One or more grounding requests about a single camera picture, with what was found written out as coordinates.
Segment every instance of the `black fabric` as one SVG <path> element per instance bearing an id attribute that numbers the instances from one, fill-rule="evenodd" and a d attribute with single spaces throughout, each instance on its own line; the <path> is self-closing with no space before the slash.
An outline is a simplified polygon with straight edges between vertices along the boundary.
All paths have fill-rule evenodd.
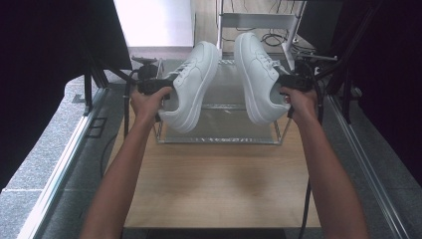
<path id="1" fill-rule="evenodd" d="M 422 15 L 384 1 L 350 63 L 365 114 L 422 185 Z"/>
<path id="2" fill-rule="evenodd" d="M 16 0 L 0 13 L 0 188 L 37 142 L 88 59 L 131 70 L 112 0 Z"/>

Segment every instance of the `human arm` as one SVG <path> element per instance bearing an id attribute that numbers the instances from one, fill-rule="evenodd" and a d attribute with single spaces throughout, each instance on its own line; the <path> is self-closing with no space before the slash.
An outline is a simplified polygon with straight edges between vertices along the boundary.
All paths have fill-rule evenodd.
<path id="1" fill-rule="evenodd" d="M 304 145 L 316 211 L 325 238 L 369 238 L 363 209 L 350 178 L 317 120 L 316 93 L 282 88 L 290 96 Z"/>
<path id="2" fill-rule="evenodd" d="M 171 88 L 163 88 L 149 97 L 138 91 L 131 94 L 130 104 L 135 113 L 133 126 L 93 199 L 81 238 L 119 238 L 136 187 L 149 132 L 161 99 L 170 91 Z"/>

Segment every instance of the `wooden surface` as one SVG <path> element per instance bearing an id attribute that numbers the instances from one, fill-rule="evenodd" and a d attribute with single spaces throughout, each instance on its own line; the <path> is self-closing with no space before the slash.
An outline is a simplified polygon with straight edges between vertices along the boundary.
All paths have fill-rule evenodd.
<path id="1" fill-rule="evenodd" d="M 160 144 L 152 130 L 124 226 L 300 227 L 307 182 L 295 123 L 283 145 Z M 308 226 L 319 227 L 313 199 Z"/>

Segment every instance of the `floor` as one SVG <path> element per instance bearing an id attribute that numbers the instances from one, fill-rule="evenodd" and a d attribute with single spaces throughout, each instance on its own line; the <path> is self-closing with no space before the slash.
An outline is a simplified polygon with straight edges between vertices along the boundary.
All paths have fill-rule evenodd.
<path id="1" fill-rule="evenodd" d="M 266 9 L 270 9 L 274 1 L 269 0 L 267 1 L 268 5 L 260 5 L 256 8 L 253 7 L 252 1 L 246 1 L 246 8 L 243 6 L 243 1 L 234 1 L 234 3 L 235 9 L 239 9 L 239 11 L 241 9 L 246 11 L 246 8 L 253 11 L 264 9 L 265 6 L 267 6 Z M 196 0 L 195 4 L 197 17 L 195 41 L 215 42 L 216 32 L 209 31 L 209 29 L 212 29 L 211 27 L 215 26 L 215 2 Z M 229 4 L 230 2 L 226 1 L 227 6 L 225 7 L 228 9 L 230 9 Z M 238 32 L 230 30 L 225 34 L 224 36 L 227 39 L 231 39 Z M 224 52 L 230 52 L 232 47 L 231 42 L 225 42 Z M 186 49 L 178 48 L 149 50 L 132 48 L 130 50 L 132 55 L 161 56 L 168 59 L 184 59 L 189 54 Z M 273 53 L 274 59 L 281 57 L 280 48 L 266 47 L 266 50 Z M 36 233 L 36 238 L 77 238 L 79 235 L 85 213 L 101 181 L 106 159 L 111 152 L 114 136 L 122 120 L 124 81 L 111 73 L 107 73 L 107 78 L 110 84 L 108 89 L 105 90 L 105 97 L 96 105 L 99 112 L 85 135 L 81 144 L 82 147 L 77 151 L 64 183 L 60 185 L 58 194 L 55 196 L 42 226 Z M 93 93 L 96 93 L 97 90 L 96 87 L 93 87 Z M 0 194 L 0 238 L 16 238 L 20 233 L 26 218 L 36 204 L 69 138 L 72 136 L 84 108 L 84 81 L 83 78 L 77 78 L 67 85 L 65 97 L 49 126 L 21 168 Z M 407 238 L 422 238 L 421 187 L 409 174 L 388 143 L 365 117 L 357 102 L 351 103 L 350 116 L 354 133 L 390 197 L 397 214 L 400 216 L 408 233 Z M 388 221 L 379 205 L 380 202 L 374 196 L 374 189 L 371 188 L 366 175 L 357 163 L 356 152 L 350 146 L 350 141 L 337 119 L 335 107 L 328 98 L 325 99 L 323 127 L 335 152 L 357 188 L 371 237 L 399 238 L 391 232 Z M 172 231 L 172 233 L 185 235 L 180 238 L 186 238 L 186 234 L 175 231 Z M 194 236 L 198 233 L 204 233 L 204 231 L 183 233 L 191 233 L 189 236 Z M 285 228 L 283 231 L 253 230 L 236 231 L 236 233 L 244 234 L 235 234 L 238 236 L 232 238 L 246 238 L 242 235 L 253 237 L 254 233 L 261 233 L 254 238 L 283 238 L 283 236 L 295 238 L 299 230 L 297 228 Z M 122 233 L 122 238 L 168 238 L 165 235 L 168 235 L 168 231 L 126 228 Z M 322 238 L 320 229 L 308 228 L 305 238 Z"/>

